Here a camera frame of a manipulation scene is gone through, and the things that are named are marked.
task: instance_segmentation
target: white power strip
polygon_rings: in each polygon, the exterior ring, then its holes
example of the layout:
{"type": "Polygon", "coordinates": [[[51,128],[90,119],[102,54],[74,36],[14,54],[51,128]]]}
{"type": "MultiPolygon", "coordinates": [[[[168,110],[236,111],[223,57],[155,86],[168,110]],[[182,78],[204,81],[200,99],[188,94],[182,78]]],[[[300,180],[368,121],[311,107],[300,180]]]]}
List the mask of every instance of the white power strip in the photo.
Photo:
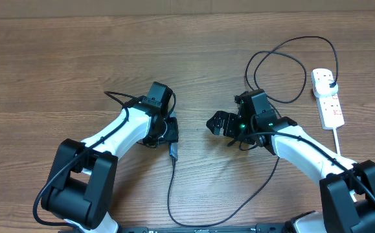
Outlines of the white power strip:
{"type": "Polygon", "coordinates": [[[328,69],[314,69],[311,72],[311,81],[315,99],[317,100],[321,125],[323,129],[332,129],[335,148],[337,154],[340,155],[337,128],[344,125],[344,118],[337,95],[338,84],[335,87],[330,87],[330,83],[334,81],[334,78],[332,72],[328,69]]]}

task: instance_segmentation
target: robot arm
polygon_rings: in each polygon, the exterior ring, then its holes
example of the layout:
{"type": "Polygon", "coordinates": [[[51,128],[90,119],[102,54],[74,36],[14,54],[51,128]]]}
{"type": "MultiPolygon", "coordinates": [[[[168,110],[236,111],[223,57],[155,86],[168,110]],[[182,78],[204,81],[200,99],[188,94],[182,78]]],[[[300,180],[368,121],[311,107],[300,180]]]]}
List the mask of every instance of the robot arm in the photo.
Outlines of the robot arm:
{"type": "MultiPolygon", "coordinates": [[[[295,136],[301,136],[304,139],[316,144],[327,154],[341,163],[345,168],[352,169],[356,162],[352,159],[344,158],[332,152],[310,136],[308,136],[300,126],[288,126],[279,130],[280,133],[288,133],[295,136]]],[[[340,174],[344,172],[341,168],[335,166],[321,155],[316,149],[305,142],[289,137],[274,135],[272,136],[272,147],[276,155],[281,159],[286,159],[308,176],[317,186],[319,181],[326,178],[330,173],[340,174]]]]}
{"type": "Polygon", "coordinates": [[[117,163],[138,140],[146,145],[178,141],[177,120],[168,113],[172,90],[154,82],[148,95],[126,102],[128,121],[114,134],[93,149],[90,145],[112,132],[126,119],[126,111],[102,131],[77,142],[63,141],[52,164],[48,182],[76,155],[88,150],[68,172],[60,173],[43,192],[41,206],[56,217],[78,226],[79,232],[115,233],[119,225],[107,210],[111,202],[117,163]],[[90,175],[83,183],[70,177],[71,172],[90,175]]]}
{"type": "Polygon", "coordinates": [[[235,102],[239,106],[238,114],[218,111],[207,121],[212,133],[219,135],[223,132],[224,136],[233,138],[228,146],[240,141],[265,147],[273,155],[290,161],[320,188],[323,213],[298,216],[286,223],[282,232],[375,232],[375,201],[369,195],[362,201],[352,198],[352,192],[362,195],[364,189],[349,173],[335,165],[338,162],[353,173],[375,197],[375,163],[365,161],[358,164],[337,155],[308,136],[292,119],[278,119],[262,89],[235,96],[235,102]],[[308,141],[329,158],[307,144],[308,141]]]}

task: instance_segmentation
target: power cord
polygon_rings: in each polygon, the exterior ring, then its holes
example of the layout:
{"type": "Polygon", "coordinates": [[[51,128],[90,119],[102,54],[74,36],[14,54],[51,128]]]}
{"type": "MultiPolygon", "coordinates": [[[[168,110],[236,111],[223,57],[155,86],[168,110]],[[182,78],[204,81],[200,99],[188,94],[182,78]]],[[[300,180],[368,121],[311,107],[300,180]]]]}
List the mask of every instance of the power cord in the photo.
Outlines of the power cord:
{"type": "Polygon", "coordinates": [[[288,54],[277,53],[277,52],[275,52],[275,51],[276,51],[277,49],[281,48],[281,46],[283,46],[284,44],[286,44],[286,43],[288,43],[288,42],[290,42],[290,41],[294,41],[294,40],[296,40],[296,39],[304,39],[304,38],[318,38],[318,39],[322,39],[322,40],[325,40],[325,41],[331,46],[331,49],[332,49],[332,51],[333,51],[333,53],[334,53],[334,57],[335,57],[335,80],[334,80],[333,83],[330,84],[330,87],[334,87],[334,86],[337,84],[337,79],[338,79],[338,57],[337,57],[337,51],[335,51],[334,45],[331,43],[331,41],[329,41],[328,39],[326,39],[326,38],[324,38],[324,37],[321,37],[321,36],[300,36],[300,37],[297,37],[297,38],[292,38],[292,39],[289,39],[289,40],[287,40],[287,41],[285,41],[285,42],[282,42],[280,45],[276,46],[276,47],[275,47],[273,50],[271,50],[271,51],[259,51],[259,52],[257,52],[256,54],[254,54],[254,55],[252,56],[252,58],[249,60],[249,63],[247,64],[247,66],[246,66],[246,70],[245,70],[245,79],[246,79],[246,82],[247,82],[248,86],[249,86],[252,90],[254,90],[253,87],[249,84],[249,81],[248,81],[248,79],[247,79],[247,70],[248,70],[248,68],[249,68],[249,65],[251,64],[252,59],[253,59],[256,55],[258,55],[258,54],[260,54],[260,53],[267,53],[267,54],[264,56],[264,58],[262,58],[262,60],[259,62],[259,64],[256,66],[256,69],[255,69],[255,71],[254,71],[254,73],[253,73],[253,80],[255,81],[255,85],[256,85],[256,87],[257,87],[258,89],[260,89],[260,87],[259,87],[259,85],[258,85],[258,82],[256,81],[256,71],[258,70],[258,68],[260,67],[260,65],[262,64],[262,62],[264,62],[265,59],[266,59],[269,55],[271,55],[271,54],[279,54],[279,55],[282,55],[282,56],[286,56],[286,57],[289,57],[289,58],[293,59],[294,61],[298,62],[298,63],[303,67],[304,72],[305,72],[304,85],[302,86],[302,89],[301,89],[300,93],[297,95],[297,97],[294,98],[293,100],[290,100],[290,101],[277,100],[277,99],[275,99],[275,98],[269,96],[268,94],[267,94],[266,96],[267,96],[268,98],[270,98],[271,100],[273,100],[273,101],[276,101],[276,102],[279,102],[279,103],[283,103],[283,104],[290,104],[290,103],[296,101],[296,100],[300,97],[300,95],[302,94],[302,92],[304,91],[304,87],[305,87],[305,83],[306,83],[306,71],[305,71],[305,67],[302,65],[302,63],[301,63],[300,61],[298,61],[298,59],[296,59],[296,58],[294,58],[294,57],[292,57],[292,56],[290,56],[290,55],[288,55],[288,54]]]}
{"type": "Polygon", "coordinates": [[[176,94],[175,94],[175,93],[172,93],[172,96],[173,96],[173,101],[174,101],[173,106],[172,106],[172,108],[169,110],[169,112],[167,113],[167,115],[165,115],[164,119],[167,119],[167,118],[173,113],[174,108],[175,108],[175,106],[176,106],[176,94]]]}
{"type": "Polygon", "coordinates": [[[42,195],[43,193],[48,189],[48,187],[60,176],[60,174],[62,174],[63,172],[68,172],[73,166],[75,166],[79,160],[81,160],[82,158],[84,158],[84,156],[88,153],[88,151],[92,150],[93,148],[95,148],[97,145],[103,143],[105,140],[107,140],[110,136],[112,136],[114,133],[116,133],[120,128],[122,128],[124,126],[124,124],[128,121],[128,117],[130,115],[129,111],[128,111],[128,108],[125,106],[125,104],[123,102],[121,102],[121,100],[119,100],[118,98],[116,98],[115,96],[113,96],[113,94],[117,94],[117,95],[121,95],[121,96],[126,96],[126,97],[130,97],[130,98],[135,98],[134,96],[130,96],[128,94],[122,94],[122,93],[116,93],[116,92],[112,92],[112,91],[105,91],[104,92],[107,96],[109,96],[110,98],[112,98],[113,100],[117,101],[121,106],[122,108],[125,110],[126,112],[126,116],[124,118],[124,120],[122,121],[121,124],[119,124],[115,129],[113,129],[111,132],[109,132],[107,135],[105,135],[104,137],[101,137],[100,140],[98,140],[96,143],[90,145],[90,147],[87,147],[83,152],[79,153],[77,156],[75,156],[70,162],[68,162],[56,175],[54,175],[52,177],[52,179],[50,179],[46,185],[40,190],[38,196],[36,197],[35,201],[34,201],[34,204],[33,204],[33,217],[34,219],[36,220],[36,222],[42,224],[42,225],[45,225],[45,226],[56,226],[56,227],[64,227],[64,226],[67,226],[67,227],[72,227],[72,228],[76,228],[77,226],[75,224],[72,224],[72,223],[55,223],[55,222],[49,222],[49,221],[44,221],[42,220],[39,215],[38,215],[38,206],[39,206],[39,202],[40,202],[40,199],[42,198],[42,195]]]}
{"type": "Polygon", "coordinates": [[[337,137],[337,129],[332,128],[332,133],[334,134],[335,150],[336,150],[338,155],[341,155],[340,144],[338,143],[338,137],[337,137]]]}
{"type": "Polygon", "coordinates": [[[237,214],[239,212],[239,210],[241,210],[248,202],[250,202],[252,200],[252,198],[254,198],[256,195],[259,194],[260,191],[262,191],[262,189],[265,188],[265,186],[268,184],[268,182],[271,180],[273,174],[275,173],[275,170],[277,169],[277,165],[278,165],[278,162],[279,162],[279,157],[273,167],[273,170],[271,172],[271,175],[269,175],[269,177],[267,178],[267,180],[265,181],[265,183],[250,197],[248,198],[241,206],[239,206],[238,209],[236,209],[233,214],[231,214],[229,217],[225,218],[224,220],[221,220],[217,223],[211,223],[211,224],[206,224],[206,225],[187,225],[187,224],[183,224],[183,223],[179,223],[178,221],[176,221],[170,211],[170,191],[172,189],[172,185],[173,185],[173,180],[174,180],[174,172],[176,170],[176,159],[173,158],[173,172],[172,172],[172,178],[170,180],[170,185],[168,186],[168,193],[167,193],[167,211],[168,211],[168,215],[170,216],[170,218],[173,220],[174,223],[176,223],[177,225],[179,226],[182,226],[182,227],[213,227],[213,226],[216,226],[216,225],[219,225],[219,224],[222,224],[226,221],[228,221],[229,219],[231,219],[235,214],[237,214]]]}
{"type": "MultiPolygon", "coordinates": [[[[278,111],[278,109],[276,107],[274,107],[271,103],[269,103],[273,109],[277,112],[278,116],[281,118],[281,115],[278,111]]],[[[257,147],[257,145],[249,148],[249,149],[242,149],[242,142],[240,142],[239,144],[239,149],[241,151],[247,151],[247,150],[252,150],[252,149],[255,149],[257,147]]],[[[207,225],[187,225],[187,224],[183,224],[183,223],[180,223],[178,222],[177,220],[174,219],[171,211],[170,211],[170,191],[172,189],[172,185],[173,185],[173,180],[174,180],[174,172],[176,170],[176,159],[173,157],[173,172],[172,172],[172,178],[170,180],[170,185],[168,186],[168,193],[167,193],[167,211],[168,211],[168,215],[170,216],[170,218],[173,220],[174,223],[176,223],[177,225],[179,226],[182,226],[182,227],[214,227],[216,225],[219,225],[219,224],[222,224],[228,220],[230,220],[233,216],[235,216],[248,202],[250,202],[254,197],[256,197],[256,195],[258,195],[260,193],[260,191],[262,191],[262,189],[265,188],[265,186],[268,184],[268,182],[271,180],[273,174],[275,173],[275,170],[277,169],[277,166],[278,166],[278,162],[279,162],[279,157],[277,158],[277,161],[275,162],[275,165],[272,169],[272,172],[271,172],[271,175],[269,175],[269,177],[266,179],[265,183],[254,193],[252,194],[242,205],[239,206],[239,208],[237,208],[233,214],[231,214],[229,217],[225,218],[224,220],[221,220],[217,223],[211,223],[211,224],[207,224],[207,225]]]]}

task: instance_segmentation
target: usb connector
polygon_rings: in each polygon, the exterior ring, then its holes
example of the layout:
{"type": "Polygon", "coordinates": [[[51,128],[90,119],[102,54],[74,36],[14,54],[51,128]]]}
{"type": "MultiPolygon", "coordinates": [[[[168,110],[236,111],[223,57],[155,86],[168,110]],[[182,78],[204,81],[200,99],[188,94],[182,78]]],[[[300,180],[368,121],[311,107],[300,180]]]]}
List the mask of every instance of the usb connector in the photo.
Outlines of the usb connector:
{"type": "Polygon", "coordinates": [[[177,154],[177,143],[173,142],[168,145],[168,152],[170,157],[175,159],[176,161],[179,159],[179,155],[177,154]]]}

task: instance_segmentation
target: wooden table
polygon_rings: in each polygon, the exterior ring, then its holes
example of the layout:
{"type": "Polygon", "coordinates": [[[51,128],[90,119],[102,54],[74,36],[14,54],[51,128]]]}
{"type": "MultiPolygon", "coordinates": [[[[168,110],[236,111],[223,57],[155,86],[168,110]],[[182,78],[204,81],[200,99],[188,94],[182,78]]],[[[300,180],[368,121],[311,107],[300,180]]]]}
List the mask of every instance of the wooden table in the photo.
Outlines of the wooden table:
{"type": "MultiPolygon", "coordinates": [[[[330,39],[338,52],[341,153],[375,161],[375,12],[0,20],[0,232],[56,232],[34,221],[32,204],[59,143],[82,140],[117,117],[120,106],[104,90],[139,96],[153,81],[177,95],[174,217],[190,224],[224,219],[267,179],[276,158],[262,148],[227,148],[230,140],[205,123],[217,110],[236,111],[233,96],[248,89],[243,77],[253,53],[307,35],[330,39]]],[[[330,47],[305,39],[281,51],[303,62],[308,83],[296,102],[275,105],[333,150],[309,81],[314,68],[335,70],[330,47]]],[[[258,79],[268,94],[289,100],[303,73],[272,56],[258,79]]],[[[124,226],[175,226],[166,209],[170,175],[166,146],[133,146],[118,165],[111,215],[124,226]]],[[[271,182],[224,225],[286,221],[309,210],[321,210],[319,189],[281,160],[271,182]]]]}

